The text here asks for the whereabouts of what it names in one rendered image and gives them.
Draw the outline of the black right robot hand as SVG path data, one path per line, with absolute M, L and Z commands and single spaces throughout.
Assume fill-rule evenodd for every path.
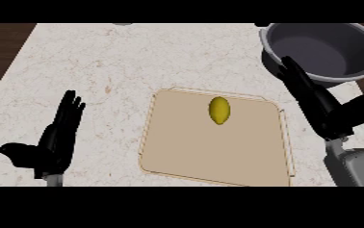
M 278 69 L 277 77 L 297 101 L 314 132 L 326 140 L 351 136 L 352 128 L 364 124 L 364 94 L 342 104 L 290 57 L 281 58 Z

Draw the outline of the yellow lemon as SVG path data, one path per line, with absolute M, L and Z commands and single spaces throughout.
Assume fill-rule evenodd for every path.
M 231 116 L 231 105 L 223 97 L 215 97 L 209 104 L 209 115 L 218 125 L 222 125 Z

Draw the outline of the beige wooden tray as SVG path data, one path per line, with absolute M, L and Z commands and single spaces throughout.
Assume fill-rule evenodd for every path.
M 231 105 L 222 125 L 209 115 L 215 97 Z M 294 164 L 284 118 L 284 110 L 259 96 L 158 90 L 139 150 L 142 170 L 215 184 L 290 186 Z

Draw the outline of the grey metal pot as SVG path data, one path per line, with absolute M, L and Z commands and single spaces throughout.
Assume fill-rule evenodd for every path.
M 364 26 L 358 23 L 271 23 L 259 29 L 262 64 L 275 76 L 289 56 L 327 89 L 364 79 Z

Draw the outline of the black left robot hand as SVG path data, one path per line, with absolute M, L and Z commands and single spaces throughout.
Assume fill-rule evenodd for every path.
M 15 167 L 33 168 L 34 178 L 59 175 L 71 165 L 75 136 L 86 104 L 74 90 L 64 93 L 53 123 L 46 127 L 37 145 L 9 142 L 0 153 L 9 157 Z

